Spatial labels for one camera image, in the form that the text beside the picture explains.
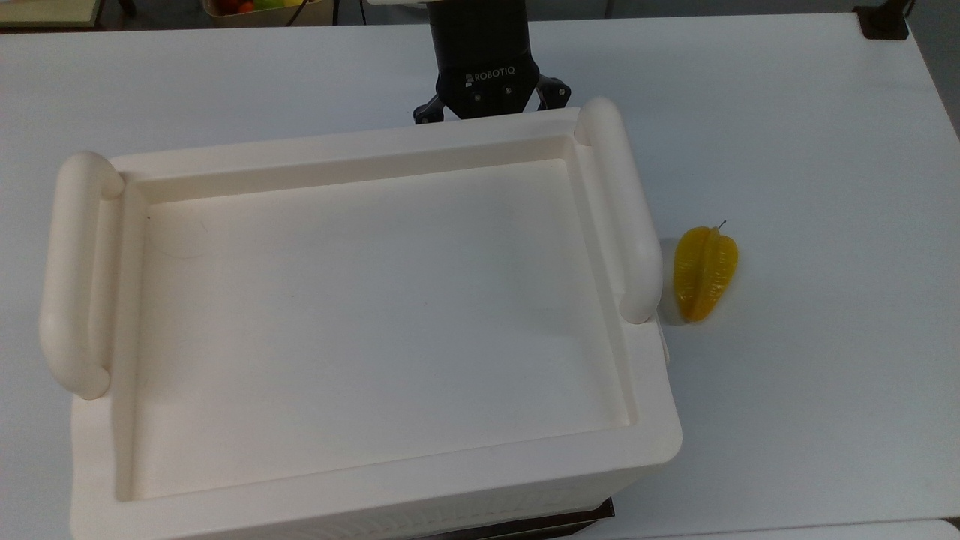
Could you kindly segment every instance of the white table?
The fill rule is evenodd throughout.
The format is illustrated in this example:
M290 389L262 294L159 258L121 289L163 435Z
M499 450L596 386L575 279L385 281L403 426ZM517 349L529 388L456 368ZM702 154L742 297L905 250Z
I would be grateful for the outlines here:
M616 101L658 231L727 219L665 329L684 447L584 540L960 515L960 144L912 38L851 14L538 23ZM70 396L36 316L54 178L106 156L409 125L425 27L0 36L0 537L68 537Z
M905 540L907 538L911 540L960 540L960 531L944 521L916 521L694 534L683 536L680 540ZM667 540L667 538L651 538L649 540Z

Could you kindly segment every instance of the white plastic tray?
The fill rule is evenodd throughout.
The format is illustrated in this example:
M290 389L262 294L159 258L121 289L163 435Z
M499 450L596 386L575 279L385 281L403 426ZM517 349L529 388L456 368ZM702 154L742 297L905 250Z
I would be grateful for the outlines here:
M41 308L80 396L74 534L383 539L597 506L679 448L660 283L606 100L75 156Z

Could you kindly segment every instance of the starfruit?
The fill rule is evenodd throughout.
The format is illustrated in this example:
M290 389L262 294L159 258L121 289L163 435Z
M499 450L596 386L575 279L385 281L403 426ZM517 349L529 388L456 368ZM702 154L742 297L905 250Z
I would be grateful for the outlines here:
M677 244L673 291L681 315L691 323L710 315L736 271L736 242L720 234L720 227L691 229Z

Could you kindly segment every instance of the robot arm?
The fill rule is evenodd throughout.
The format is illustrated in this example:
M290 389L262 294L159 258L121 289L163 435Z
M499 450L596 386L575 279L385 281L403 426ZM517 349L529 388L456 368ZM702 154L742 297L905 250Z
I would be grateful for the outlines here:
M399 4L402 0L370 0ZM570 88L540 74L530 54L524 0L431 0L426 4L437 56L437 95L414 111L418 124L523 112L534 90L540 110L566 105Z

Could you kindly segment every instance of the tray handle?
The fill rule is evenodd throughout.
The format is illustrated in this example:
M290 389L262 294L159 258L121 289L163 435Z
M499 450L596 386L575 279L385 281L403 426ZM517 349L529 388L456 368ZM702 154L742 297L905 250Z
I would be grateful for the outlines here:
M635 325L646 322L660 302L662 254L620 111L609 99L591 99L577 117L573 137L592 147L612 207L626 282L620 316Z
M71 156L57 176L40 302L40 348L54 379L85 400L104 395L110 384L103 359L91 354L90 291L100 201L116 199L123 190L113 165L92 152Z

